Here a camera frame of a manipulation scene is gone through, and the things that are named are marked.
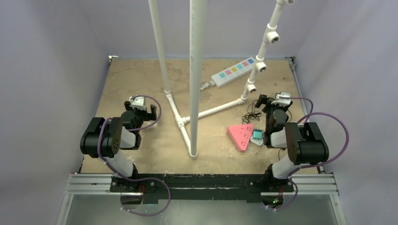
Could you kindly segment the pink triangular power socket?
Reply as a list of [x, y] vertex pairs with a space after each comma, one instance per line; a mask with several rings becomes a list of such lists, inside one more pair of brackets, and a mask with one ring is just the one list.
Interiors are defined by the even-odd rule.
[[232, 125], [227, 128], [230, 138], [240, 152], [246, 151], [253, 130], [253, 124]]

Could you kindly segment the white PVC pipe frame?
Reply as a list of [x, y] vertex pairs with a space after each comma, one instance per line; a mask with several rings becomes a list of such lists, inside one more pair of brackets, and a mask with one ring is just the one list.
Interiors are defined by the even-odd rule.
[[273, 10], [271, 19], [266, 26], [262, 43], [259, 48], [258, 54], [255, 57], [253, 69], [249, 78], [247, 79], [244, 91], [240, 98], [225, 103], [223, 105], [211, 108], [209, 110], [200, 112], [199, 111], [199, 99], [200, 99], [200, 85], [201, 85], [201, 73], [202, 73], [202, 61], [204, 51], [204, 33], [205, 33], [205, 21], [207, 17], [207, 1], [206, 0], [191, 0], [190, 1], [190, 55], [189, 55], [189, 90], [190, 90], [190, 116], [182, 117], [177, 109], [174, 102], [173, 95], [168, 79], [168, 72], [166, 66], [166, 58], [162, 40], [161, 25], [158, 12], [158, 4], [155, 0], [148, 2], [150, 9], [150, 16], [153, 25], [154, 37], [159, 57], [159, 63], [161, 67], [161, 75], [164, 84], [164, 92], [166, 99], [169, 102], [171, 110], [175, 116], [176, 125], [178, 126], [183, 140], [186, 144], [188, 154], [192, 159], [195, 159], [198, 155], [197, 143], [198, 143], [198, 121], [208, 115], [212, 115], [241, 105], [247, 101], [249, 93], [253, 93], [255, 89], [255, 78], [258, 73], [264, 72], [267, 68], [264, 59], [268, 47], [272, 44], [277, 43], [280, 40], [280, 36], [277, 33], [277, 24], [282, 14], [283, 8], [286, 5], [294, 4], [293, 0], [278, 0], [276, 1], [275, 8]]

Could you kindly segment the white multicolour power strip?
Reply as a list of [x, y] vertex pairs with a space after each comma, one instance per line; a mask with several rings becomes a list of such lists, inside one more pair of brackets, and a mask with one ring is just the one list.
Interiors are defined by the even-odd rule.
[[253, 69], [255, 60], [253, 57], [247, 58], [221, 72], [211, 76], [211, 84], [217, 88], [221, 88], [226, 84], [250, 73]]

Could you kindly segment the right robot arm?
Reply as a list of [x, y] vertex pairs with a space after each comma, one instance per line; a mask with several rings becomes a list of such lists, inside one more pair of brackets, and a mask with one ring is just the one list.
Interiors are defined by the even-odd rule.
[[287, 155], [268, 166], [264, 176], [257, 182], [270, 191], [288, 183], [288, 177], [302, 165], [317, 165], [329, 158], [329, 148], [314, 122], [302, 125], [290, 122], [287, 111], [292, 101], [284, 96], [275, 98], [261, 94], [256, 108], [264, 106], [266, 115], [264, 145], [268, 148], [286, 149]]

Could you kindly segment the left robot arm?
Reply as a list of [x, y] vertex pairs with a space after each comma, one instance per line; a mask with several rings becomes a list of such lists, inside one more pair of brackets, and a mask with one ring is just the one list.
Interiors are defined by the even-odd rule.
[[122, 182], [127, 191], [133, 192], [140, 185], [138, 170], [123, 150], [137, 150], [142, 139], [139, 131], [144, 122], [156, 122], [158, 116], [155, 105], [150, 105], [150, 111], [147, 111], [145, 97], [131, 98], [124, 102], [124, 106], [126, 111], [119, 117], [108, 120], [93, 117], [80, 140], [80, 150], [111, 166], [116, 177], [114, 184]]

